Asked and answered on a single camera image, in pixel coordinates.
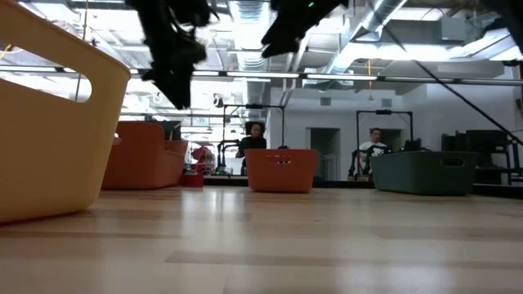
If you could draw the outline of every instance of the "metal frame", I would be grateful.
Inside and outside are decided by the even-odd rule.
[[[394,110],[356,110],[356,150],[360,151],[360,114],[376,114],[376,115],[392,115],[392,114],[408,114],[409,115],[409,130],[410,140],[414,141],[414,127],[413,127],[413,112],[412,111],[394,111]],[[357,174],[361,173],[360,160],[357,158]]]
[[[227,108],[228,107],[245,107],[246,109],[281,109],[281,145],[285,145],[285,106],[281,105],[223,105],[223,130],[221,138],[226,139],[226,118],[227,118]]]

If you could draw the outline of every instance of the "ceiling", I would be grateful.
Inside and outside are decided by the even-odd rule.
[[[229,1],[229,7],[241,5],[243,1]],[[338,8],[328,18],[322,20],[319,26],[308,32],[306,41],[302,43],[302,50],[296,54],[276,56],[270,58],[260,70],[270,72],[308,72],[323,73],[335,59],[347,57],[347,73],[397,75],[410,77],[424,77],[426,74],[415,65],[411,59],[425,60],[424,64],[440,77],[449,78],[495,78],[503,73],[503,65],[498,61],[490,61],[489,57],[477,57],[470,54],[464,55],[467,44],[473,44],[481,32],[481,28],[493,19],[490,13],[483,13],[479,7],[470,4],[472,1],[455,0],[420,0],[407,1],[401,9],[396,11],[388,23],[388,27],[397,33],[398,38],[410,44],[409,53],[404,53],[400,48],[395,48],[390,38],[384,33],[379,42],[361,43],[358,47],[345,50],[346,47],[355,46],[344,40],[346,31],[349,31],[358,17],[365,12],[365,0],[351,1],[351,8],[343,10]],[[210,5],[226,10],[226,2],[213,0]],[[86,41],[96,45],[97,48],[122,61],[130,69],[149,68],[150,54],[148,48],[142,44],[144,38],[141,25],[134,10],[126,7],[122,1],[91,0],[86,13],[86,2],[83,0],[25,0],[20,5],[31,10],[37,15],[53,21],[56,25],[83,36],[83,22],[87,16]],[[219,20],[212,20],[212,24],[205,29],[197,31],[198,39],[207,47],[208,59],[197,68],[201,70],[245,70],[242,63],[259,57],[261,45],[259,39],[275,18],[267,8],[267,22],[249,27],[245,32],[245,25],[241,20],[234,20],[231,15],[221,13]],[[465,38],[456,42],[446,42],[434,36],[434,28],[442,29],[442,19],[458,21],[459,28],[465,32]],[[241,44],[253,44],[252,47]],[[42,57],[36,56],[20,48],[8,52],[1,60],[0,66],[60,66]],[[0,69],[0,78],[48,91],[67,99],[74,99],[78,85],[78,76],[75,73],[44,73],[44,72],[13,72]],[[341,109],[354,107],[379,107],[381,102],[369,99],[369,88],[372,87],[373,96],[378,98],[393,99],[393,105],[401,96],[416,85],[402,82],[352,82],[340,84],[337,82],[310,82],[298,80],[296,89],[290,95],[288,108],[299,110],[304,105],[308,109],[317,107],[319,98],[333,98],[333,106]],[[255,95],[253,91],[263,91],[263,95]],[[78,99],[86,100],[90,95],[88,80],[82,79],[78,88]],[[287,91],[283,89],[281,80],[202,80],[196,79],[192,83],[193,109],[186,111],[175,110],[171,103],[163,97],[158,90],[148,82],[139,78],[132,79],[127,87],[127,95],[123,105],[123,114],[126,119],[140,119],[142,113],[156,114],[170,119],[185,117],[210,118],[211,125],[221,125],[223,109],[214,106],[215,98],[220,97],[226,104],[244,104],[247,102],[278,104],[280,97]],[[249,111],[234,113],[240,117],[251,117]],[[238,126],[242,122],[239,118],[231,119],[228,125]]]

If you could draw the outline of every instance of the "plastic basket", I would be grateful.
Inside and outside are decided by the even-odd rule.
[[[87,208],[100,194],[129,69],[14,1],[0,1],[0,40],[92,85],[78,103],[0,78],[0,223]]]
[[[419,195],[471,193],[477,154],[405,152],[372,157],[376,189]]]
[[[248,186],[256,192],[309,193],[318,153],[309,149],[245,150]]]

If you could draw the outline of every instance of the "woman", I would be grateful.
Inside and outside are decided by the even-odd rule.
[[[238,153],[236,158],[245,157],[245,150],[247,149],[267,149],[267,141],[263,137],[263,126],[256,122],[251,126],[250,136],[246,136],[239,142]],[[242,175],[245,175],[245,159],[242,162]]]

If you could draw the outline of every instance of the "white shirt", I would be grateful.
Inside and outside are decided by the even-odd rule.
[[[387,147],[383,143],[373,143],[373,142],[369,141],[369,142],[365,142],[362,145],[360,145],[360,150],[367,150],[367,149],[369,149],[373,145],[376,145],[377,147],[383,147],[383,148]],[[385,150],[384,149],[379,149],[379,148],[374,148],[373,156],[381,155],[383,153],[383,151],[385,151]]]

